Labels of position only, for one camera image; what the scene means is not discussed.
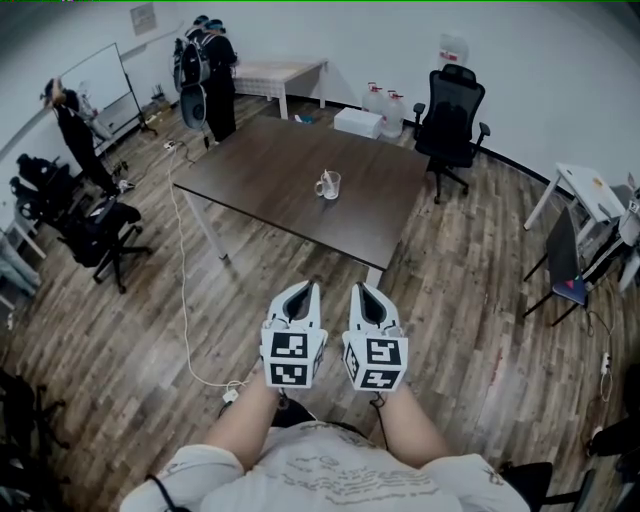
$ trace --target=forearm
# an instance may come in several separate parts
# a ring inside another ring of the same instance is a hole
[[[380,408],[380,416],[389,451],[396,459],[421,468],[432,460],[450,455],[446,441],[405,383],[383,398],[386,402]]]
[[[65,96],[64,92],[62,92],[62,89],[60,87],[60,79],[59,78],[54,78],[53,79],[53,88],[51,90],[51,96],[53,99],[53,103],[55,105],[60,105],[62,103],[64,103],[67,100],[67,97]]]
[[[233,453],[245,471],[250,470],[260,456],[279,399],[278,390],[267,387],[261,370],[211,427],[205,444]]]

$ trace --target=cable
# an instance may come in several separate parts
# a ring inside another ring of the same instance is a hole
[[[604,385],[604,378],[606,376],[609,376],[609,393],[607,393],[607,398],[604,397],[604,391],[602,389],[602,386]],[[611,398],[611,391],[613,391],[613,375],[611,375],[611,370],[609,370],[609,373],[606,374],[602,374],[602,376],[600,377],[600,396],[602,397],[602,401],[606,404],[609,399]]]
[[[382,422],[382,414],[380,414],[380,409],[384,407],[384,404],[387,401],[382,398],[382,395],[378,392],[375,393],[376,397],[373,400],[369,401],[369,405],[372,406],[376,410],[376,414],[378,415],[378,421],[380,422],[380,430],[382,431],[382,437],[384,439],[384,446],[387,450],[389,450],[389,443],[387,443],[387,433],[384,431],[384,423]]]
[[[187,299],[185,296],[185,289],[187,284],[187,271],[186,271],[186,263],[187,263],[187,255],[184,251],[184,232],[182,231],[182,217],[180,217],[180,210],[178,208],[178,203],[176,201],[175,195],[173,194],[173,184],[171,183],[171,171],[173,171],[173,161],[175,159],[177,150],[174,147],[171,155],[171,161],[169,162],[169,168],[167,169],[167,183],[169,185],[169,193],[171,194],[171,201],[173,202],[173,207],[176,211],[176,217],[178,218],[178,232],[180,233],[180,253],[182,254],[182,287],[181,287],[181,295],[182,295],[182,315],[184,317],[184,345],[187,349],[187,366],[189,367],[189,373],[196,379],[198,382],[206,386],[211,386],[213,388],[225,388],[227,392],[229,391],[229,387],[235,386],[246,386],[249,381],[239,381],[232,380],[227,382],[226,384],[215,384],[213,382],[208,382],[196,375],[193,371],[193,367],[191,366],[191,348],[189,347],[189,315],[187,313]]]

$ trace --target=chair armrest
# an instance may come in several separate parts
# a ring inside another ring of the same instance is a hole
[[[489,125],[480,123],[480,136],[478,137],[478,141],[476,142],[476,145],[473,148],[473,158],[475,158],[476,155],[478,154],[478,151],[480,149],[480,146],[482,146],[482,141],[484,140],[484,138],[489,137],[490,135],[491,135],[491,128],[489,128]]]
[[[424,103],[416,103],[413,106],[413,111],[416,114],[416,125],[413,128],[413,138],[418,140],[418,135],[420,134],[420,116],[424,113]]]

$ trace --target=black cable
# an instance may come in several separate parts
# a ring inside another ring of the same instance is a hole
[[[382,398],[382,395],[380,393],[376,392],[375,395],[376,397],[373,400],[369,401],[369,405],[376,410],[376,414],[378,415],[378,421],[380,422],[380,430],[382,431],[382,437],[384,438],[384,446],[388,450],[389,443],[387,442],[387,433],[384,431],[382,414],[380,414],[380,408],[384,407],[384,404],[386,404],[387,401],[384,398]]]

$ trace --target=mesh chair back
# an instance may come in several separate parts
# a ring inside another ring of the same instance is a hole
[[[441,138],[448,142],[469,142],[473,119],[484,98],[485,89],[476,82],[473,71],[447,64],[429,75],[431,99],[420,137]]]
[[[549,277],[551,285],[572,281],[580,275],[576,234],[569,210],[562,210],[560,217],[547,237]]]

